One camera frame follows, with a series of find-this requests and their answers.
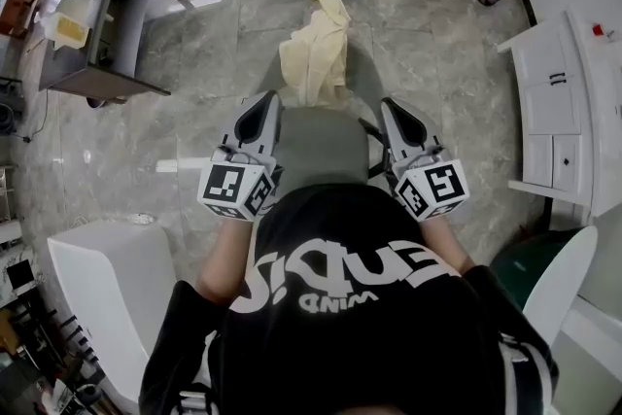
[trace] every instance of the black sleeve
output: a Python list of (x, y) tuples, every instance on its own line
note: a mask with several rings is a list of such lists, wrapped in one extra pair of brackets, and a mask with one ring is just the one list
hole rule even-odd
[(226, 312), (188, 282), (175, 284), (140, 390), (140, 413), (169, 415), (179, 392), (190, 386), (201, 364), (205, 337)]
[(548, 344), (529, 323), (512, 297), (487, 266), (475, 266), (464, 275), (475, 290), (497, 330), (514, 337), (518, 342), (531, 344), (545, 359), (551, 372), (553, 389), (557, 385), (559, 370)]

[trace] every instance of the white basin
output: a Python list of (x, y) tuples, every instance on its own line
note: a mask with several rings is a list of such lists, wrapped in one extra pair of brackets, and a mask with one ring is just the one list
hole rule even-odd
[(157, 225), (93, 222), (48, 239), (60, 287), (117, 391), (138, 402), (176, 278)]
[(95, 0), (60, 0), (54, 11), (63, 13), (82, 24), (87, 24), (88, 11), (90, 5), (94, 1)]

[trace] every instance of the towel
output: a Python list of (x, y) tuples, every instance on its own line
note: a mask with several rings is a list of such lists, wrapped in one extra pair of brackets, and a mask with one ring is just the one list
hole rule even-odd
[(345, 86), (350, 17), (341, 0), (317, 0), (311, 21), (279, 47), (283, 78), (299, 106), (331, 106)]

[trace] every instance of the black t-shirt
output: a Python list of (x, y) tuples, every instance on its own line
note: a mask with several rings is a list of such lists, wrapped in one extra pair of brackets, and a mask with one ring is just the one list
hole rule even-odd
[[(504, 413), (512, 359), (503, 358), (502, 332), (528, 354), (533, 345), (555, 377), (546, 345), (490, 272), (463, 278), (423, 244), (417, 223), (379, 189), (290, 193), (260, 223), (256, 263), (229, 309), (177, 285), (141, 411), (170, 413), (179, 391), (200, 380), (223, 415), (380, 404)], [(546, 398), (538, 385), (518, 413), (537, 413)]]

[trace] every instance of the marble floor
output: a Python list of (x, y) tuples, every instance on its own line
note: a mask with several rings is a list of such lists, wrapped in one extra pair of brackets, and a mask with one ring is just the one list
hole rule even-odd
[[(528, 28), (520, 0), (343, 0), (350, 36), (378, 67), (386, 89), (428, 112), (463, 161), (471, 199), (450, 221), (481, 262), (542, 210), (510, 190), (520, 171), (520, 116), (509, 56), (496, 44)], [(93, 111), (83, 98), (37, 92), (36, 30), (21, 58), (27, 120), (45, 127), (12, 148), (25, 241), (43, 268), (51, 305), (63, 307), (46, 239), (73, 226), (147, 213), (166, 231), (180, 278), (193, 280), (218, 222), (195, 201), (198, 172), (156, 172), (160, 159), (208, 156), (219, 123), (258, 83), (278, 44), (308, 19), (308, 0), (223, 0), (150, 21), (137, 77), (172, 95), (134, 96)]]

